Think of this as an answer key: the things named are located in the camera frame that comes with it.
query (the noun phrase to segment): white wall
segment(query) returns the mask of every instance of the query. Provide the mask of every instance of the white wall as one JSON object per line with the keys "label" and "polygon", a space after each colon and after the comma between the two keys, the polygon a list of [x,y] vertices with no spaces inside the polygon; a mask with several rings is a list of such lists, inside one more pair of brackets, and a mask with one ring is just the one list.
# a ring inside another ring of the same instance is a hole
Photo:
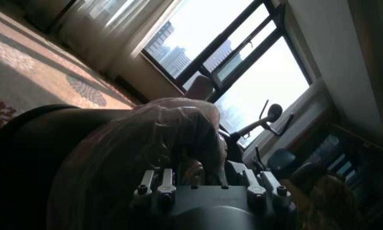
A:
{"label": "white wall", "polygon": [[383,0],[349,3],[383,121]]}
{"label": "white wall", "polygon": [[383,143],[383,124],[348,1],[288,2],[342,117],[354,131]]}

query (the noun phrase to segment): window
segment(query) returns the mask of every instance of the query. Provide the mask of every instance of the window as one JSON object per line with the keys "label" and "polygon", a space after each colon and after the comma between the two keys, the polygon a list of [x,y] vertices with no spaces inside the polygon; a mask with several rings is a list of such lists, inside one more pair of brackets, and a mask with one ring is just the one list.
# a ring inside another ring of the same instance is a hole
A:
{"label": "window", "polygon": [[[224,128],[232,133],[257,121],[268,99],[270,104],[281,104],[285,110],[308,88],[302,71],[281,37],[216,102]],[[262,130],[257,127],[249,138],[240,139],[240,144],[246,147]]]}
{"label": "window", "polygon": [[252,0],[185,0],[175,15],[151,40],[163,40],[159,51],[148,54],[160,63],[172,78],[177,78],[183,70],[204,51],[216,36],[233,22]]}
{"label": "window", "polygon": [[[229,133],[258,120],[268,99],[286,109],[309,87],[282,12],[270,0],[185,0],[144,49],[181,90],[199,75],[212,79],[209,101]],[[248,147],[261,132],[240,144]]]}

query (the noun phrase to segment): handlebar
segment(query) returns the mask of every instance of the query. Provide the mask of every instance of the handlebar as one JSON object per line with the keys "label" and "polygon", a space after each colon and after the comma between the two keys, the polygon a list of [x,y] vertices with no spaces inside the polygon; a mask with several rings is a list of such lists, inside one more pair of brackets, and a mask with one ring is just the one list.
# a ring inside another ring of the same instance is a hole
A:
{"label": "handlebar", "polygon": [[261,119],[262,117],[262,114],[264,114],[264,111],[265,111],[265,108],[269,104],[269,100],[266,101],[265,103],[265,106],[262,108],[262,111],[261,111],[261,115],[260,115],[260,120],[253,122],[250,125],[248,125],[245,128],[242,128],[240,131],[229,134],[226,133],[225,131],[220,130],[220,134],[224,136],[225,139],[233,141],[233,142],[237,142],[238,139],[241,137],[244,137],[254,128],[257,128],[258,126],[262,126],[265,130],[269,130],[276,136],[282,136],[289,128],[289,125],[294,119],[294,114],[290,114],[289,115],[289,118],[288,118],[288,122],[282,128],[282,130],[278,132],[276,131],[270,125],[268,124],[268,122],[273,123],[278,120],[278,118],[281,117],[281,114],[282,114],[282,107],[281,105],[278,104],[273,104],[270,106],[270,109],[269,109],[269,114],[265,118]]}

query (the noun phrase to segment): skyscraper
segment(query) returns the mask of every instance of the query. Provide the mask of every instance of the skyscraper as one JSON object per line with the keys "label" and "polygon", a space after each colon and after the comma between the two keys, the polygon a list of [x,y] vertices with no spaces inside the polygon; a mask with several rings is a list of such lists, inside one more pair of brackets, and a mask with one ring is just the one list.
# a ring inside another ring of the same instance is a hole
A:
{"label": "skyscraper", "polygon": [[185,48],[180,48],[177,46],[160,62],[175,78],[180,75],[180,73],[191,63],[191,59],[185,54],[185,50]]}
{"label": "skyscraper", "polygon": [[157,34],[151,39],[145,50],[148,53],[153,56],[156,61],[161,61],[163,58],[167,56],[167,54],[171,52],[171,48],[164,44],[168,37],[175,31],[175,27],[172,26],[172,23],[168,21]]}

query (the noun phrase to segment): handle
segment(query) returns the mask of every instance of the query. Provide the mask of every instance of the handle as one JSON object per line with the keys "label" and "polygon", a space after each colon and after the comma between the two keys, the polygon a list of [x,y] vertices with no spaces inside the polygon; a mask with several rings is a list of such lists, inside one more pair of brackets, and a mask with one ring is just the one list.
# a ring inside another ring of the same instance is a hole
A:
{"label": "handle", "polygon": [[248,184],[248,203],[253,208],[264,208],[266,206],[266,189],[260,185],[253,170],[242,171]]}
{"label": "handle", "polygon": [[276,136],[281,137],[285,134],[293,119],[294,119],[294,114],[292,113],[289,115],[288,122],[286,122],[281,132],[276,131],[276,129],[273,129],[268,123],[262,124],[262,127],[264,127],[264,129],[269,130]]}

